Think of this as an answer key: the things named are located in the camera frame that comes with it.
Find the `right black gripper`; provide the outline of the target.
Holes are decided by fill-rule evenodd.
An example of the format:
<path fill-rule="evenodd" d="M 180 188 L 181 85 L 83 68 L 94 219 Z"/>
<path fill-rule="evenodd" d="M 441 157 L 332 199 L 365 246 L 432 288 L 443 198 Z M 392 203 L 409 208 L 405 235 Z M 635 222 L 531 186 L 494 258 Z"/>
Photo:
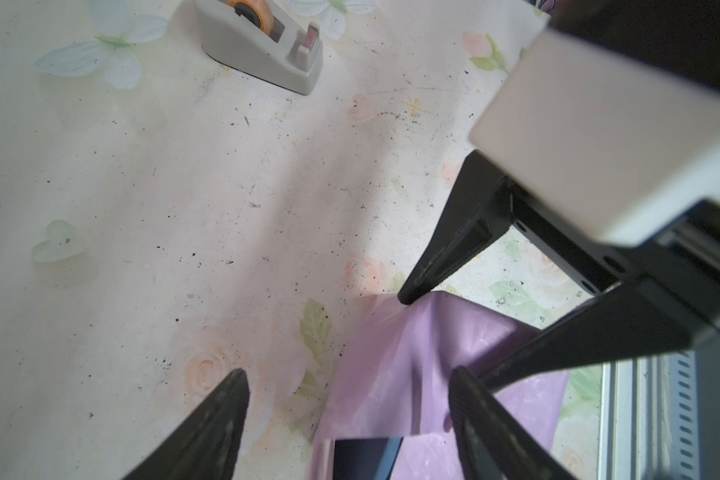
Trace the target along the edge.
<path fill-rule="evenodd" d="M 513 224 L 590 299 L 481 375 L 490 391 L 552 371 L 691 351 L 696 357 L 701 477 L 699 348 L 720 345 L 720 208 L 701 202 L 635 247 L 587 239 L 518 185 Z"/>

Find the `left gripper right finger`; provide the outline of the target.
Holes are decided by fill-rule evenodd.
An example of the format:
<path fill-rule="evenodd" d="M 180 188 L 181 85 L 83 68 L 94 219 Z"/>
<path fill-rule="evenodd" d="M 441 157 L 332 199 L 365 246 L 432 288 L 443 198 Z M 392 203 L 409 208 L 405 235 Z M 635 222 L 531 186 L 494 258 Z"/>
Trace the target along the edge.
<path fill-rule="evenodd" d="M 574 479 L 467 368 L 453 370 L 448 401 L 466 479 Z"/>

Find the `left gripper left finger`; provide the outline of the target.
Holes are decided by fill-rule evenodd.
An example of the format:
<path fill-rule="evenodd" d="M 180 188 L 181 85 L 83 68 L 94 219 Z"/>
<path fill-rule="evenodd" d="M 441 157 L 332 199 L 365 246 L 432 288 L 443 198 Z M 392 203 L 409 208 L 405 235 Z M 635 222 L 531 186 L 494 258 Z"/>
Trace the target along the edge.
<path fill-rule="evenodd" d="M 230 480 L 250 400 L 246 372 L 234 369 L 125 480 Z"/>

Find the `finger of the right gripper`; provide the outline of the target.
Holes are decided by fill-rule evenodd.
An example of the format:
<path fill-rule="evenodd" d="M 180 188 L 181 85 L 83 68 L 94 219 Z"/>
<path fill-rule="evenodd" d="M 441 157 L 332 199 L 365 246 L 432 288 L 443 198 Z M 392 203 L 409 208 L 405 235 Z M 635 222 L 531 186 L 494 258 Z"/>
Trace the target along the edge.
<path fill-rule="evenodd" d="M 432 291 L 509 230 L 511 188 L 479 151 L 465 158 L 429 244 L 397 294 L 402 304 Z"/>

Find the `pink wrapping paper sheet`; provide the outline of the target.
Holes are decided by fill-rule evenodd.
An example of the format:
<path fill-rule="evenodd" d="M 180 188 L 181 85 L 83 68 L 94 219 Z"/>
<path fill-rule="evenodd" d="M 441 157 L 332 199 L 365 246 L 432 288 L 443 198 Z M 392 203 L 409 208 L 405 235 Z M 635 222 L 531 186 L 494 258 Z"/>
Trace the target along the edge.
<path fill-rule="evenodd" d="M 332 479 L 337 440 L 402 437 L 390 479 L 466 479 L 448 401 L 454 369 L 479 378 L 539 330 L 443 292 L 410 305 L 376 296 L 346 346 L 307 475 Z M 489 392 L 552 457 L 568 375 L 537 374 Z"/>

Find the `dark blue gift box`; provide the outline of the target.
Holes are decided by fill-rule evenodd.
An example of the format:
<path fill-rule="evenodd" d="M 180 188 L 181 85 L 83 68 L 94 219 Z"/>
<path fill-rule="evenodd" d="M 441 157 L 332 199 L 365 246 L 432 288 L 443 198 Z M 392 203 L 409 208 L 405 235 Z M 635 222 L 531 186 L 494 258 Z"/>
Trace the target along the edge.
<path fill-rule="evenodd" d="M 333 480 L 389 480 L 402 437 L 337 440 Z"/>

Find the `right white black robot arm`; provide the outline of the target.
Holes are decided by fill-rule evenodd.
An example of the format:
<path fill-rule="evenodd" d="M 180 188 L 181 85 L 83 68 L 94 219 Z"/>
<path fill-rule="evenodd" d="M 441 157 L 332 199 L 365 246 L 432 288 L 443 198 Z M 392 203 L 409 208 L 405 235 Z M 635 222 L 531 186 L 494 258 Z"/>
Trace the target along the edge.
<path fill-rule="evenodd" d="M 636 479 L 720 479 L 720 1 L 564 1 L 470 132 L 410 305 L 520 230 L 590 299 L 448 400 L 467 479 L 565 479 L 497 398 L 530 377 L 666 358 L 635 402 Z"/>

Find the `grey tape dispenser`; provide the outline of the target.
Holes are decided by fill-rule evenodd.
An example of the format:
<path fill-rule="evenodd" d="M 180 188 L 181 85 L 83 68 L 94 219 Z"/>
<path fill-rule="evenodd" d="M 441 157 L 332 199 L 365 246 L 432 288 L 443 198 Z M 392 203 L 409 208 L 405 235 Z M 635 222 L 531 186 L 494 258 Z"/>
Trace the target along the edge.
<path fill-rule="evenodd" d="M 323 66 L 320 27 L 301 27 L 271 1 L 194 3 L 204 52 L 218 63 L 309 95 Z"/>

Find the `aluminium front rail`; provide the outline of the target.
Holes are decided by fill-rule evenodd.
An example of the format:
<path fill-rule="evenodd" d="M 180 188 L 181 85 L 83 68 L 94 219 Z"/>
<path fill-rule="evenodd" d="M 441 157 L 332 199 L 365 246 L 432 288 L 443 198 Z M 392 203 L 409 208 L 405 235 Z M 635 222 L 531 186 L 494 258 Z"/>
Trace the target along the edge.
<path fill-rule="evenodd" d="M 699 447 L 693 352 L 603 367 L 599 479 L 699 479 Z"/>

